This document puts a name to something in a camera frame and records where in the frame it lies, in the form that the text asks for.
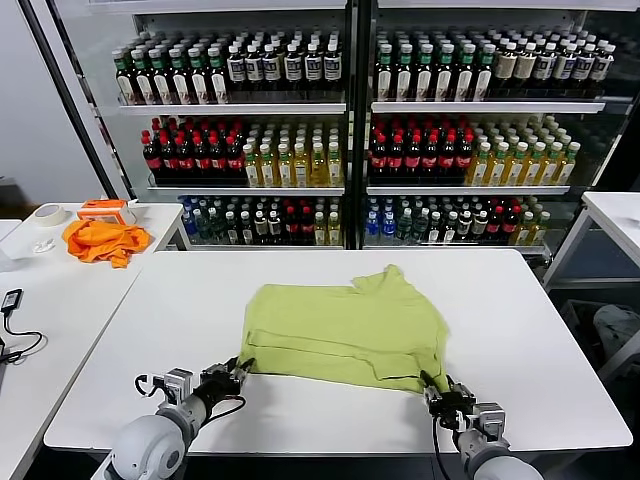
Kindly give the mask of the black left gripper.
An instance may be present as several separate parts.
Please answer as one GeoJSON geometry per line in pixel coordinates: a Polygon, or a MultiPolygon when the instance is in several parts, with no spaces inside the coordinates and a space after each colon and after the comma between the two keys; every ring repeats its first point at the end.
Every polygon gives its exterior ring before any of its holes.
{"type": "Polygon", "coordinates": [[[244,383],[254,363],[254,358],[241,360],[232,357],[205,368],[200,375],[197,397],[207,408],[213,408],[226,397],[239,395],[240,384],[244,383]]]}

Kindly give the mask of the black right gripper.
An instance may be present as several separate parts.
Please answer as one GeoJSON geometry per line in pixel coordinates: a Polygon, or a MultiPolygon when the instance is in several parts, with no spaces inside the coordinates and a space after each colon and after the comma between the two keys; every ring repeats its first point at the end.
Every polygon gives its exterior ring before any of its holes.
{"type": "Polygon", "coordinates": [[[441,392],[426,371],[420,371],[420,379],[424,384],[424,396],[429,400],[429,413],[440,426],[448,430],[466,430],[470,425],[475,395],[449,374],[446,375],[447,388],[441,392]]]}

